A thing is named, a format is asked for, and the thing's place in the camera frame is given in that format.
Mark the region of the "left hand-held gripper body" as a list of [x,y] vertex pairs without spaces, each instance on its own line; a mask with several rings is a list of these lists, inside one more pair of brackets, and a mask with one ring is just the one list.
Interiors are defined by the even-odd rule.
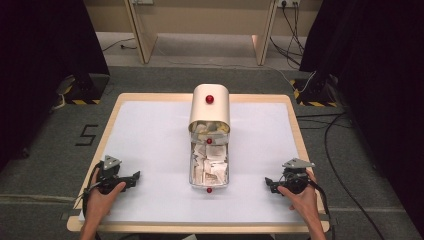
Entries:
[[96,182],[97,187],[102,194],[110,193],[119,183],[131,182],[131,177],[119,177],[119,169],[121,160],[106,155],[105,159],[100,162],[99,172]]

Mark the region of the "person's right hand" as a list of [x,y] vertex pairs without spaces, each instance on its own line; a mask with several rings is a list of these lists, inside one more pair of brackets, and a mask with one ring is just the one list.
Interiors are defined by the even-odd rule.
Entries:
[[278,191],[291,201],[290,210],[296,210],[307,224],[319,222],[317,194],[313,186],[308,185],[301,193],[294,194],[283,186]]

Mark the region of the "light wooden desk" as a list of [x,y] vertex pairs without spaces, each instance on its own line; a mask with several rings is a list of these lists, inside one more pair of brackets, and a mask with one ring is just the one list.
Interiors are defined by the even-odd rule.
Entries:
[[147,64],[160,34],[248,35],[256,61],[265,63],[269,38],[306,37],[323,0],[301,0],[299,7],[278,8],[277,0],[83,0],[97,32],[131,33],[140,61]]

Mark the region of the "person's left hand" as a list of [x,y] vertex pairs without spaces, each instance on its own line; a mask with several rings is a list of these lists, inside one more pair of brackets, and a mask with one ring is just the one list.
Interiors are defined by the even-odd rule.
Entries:
[[109,214],[113,203],[125,187],[126,183],[121,182],[108,194],[102,194],[97,188],[93,188],[88,197],[85,220],[102,220]]

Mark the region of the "dark curtain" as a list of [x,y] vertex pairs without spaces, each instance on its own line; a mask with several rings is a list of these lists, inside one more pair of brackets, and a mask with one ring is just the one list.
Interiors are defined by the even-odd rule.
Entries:
[[424,0],[322,0],[301,68],[337,77],[377,166],[424,237]]
[[0,0],[0,171],[29,145],[68,76],[109,72],[84,0]]

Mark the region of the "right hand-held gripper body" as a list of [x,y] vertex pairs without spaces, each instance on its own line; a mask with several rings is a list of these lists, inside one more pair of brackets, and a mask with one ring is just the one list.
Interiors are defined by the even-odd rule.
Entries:
[[280,185],[294,194],[303,192],[309,180],[306,169],[313,168],[314,166],[314,163],[299,158],[293,158],[287,161],[283,164],[284,170],[280,179]]

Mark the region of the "black stand base striped tape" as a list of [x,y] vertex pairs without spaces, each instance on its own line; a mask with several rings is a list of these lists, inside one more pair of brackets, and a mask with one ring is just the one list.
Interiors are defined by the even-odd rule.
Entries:
[[290,81],[297,104],[313,107],[336,107],[337,101],[326,81],[314,83],[312,79]]
[[89,73],[83,78],[70,76],[70,83],[63,93],[65,103],[73,105],[99,104],[109,79],[109,75],[95,73]]

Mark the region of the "small clear drawer red knob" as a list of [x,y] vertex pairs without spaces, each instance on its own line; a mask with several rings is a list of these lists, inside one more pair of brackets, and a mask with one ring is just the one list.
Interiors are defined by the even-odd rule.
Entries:
[[191,142],[201,145],[226,145],[230,134],[223,130],[192,132]]

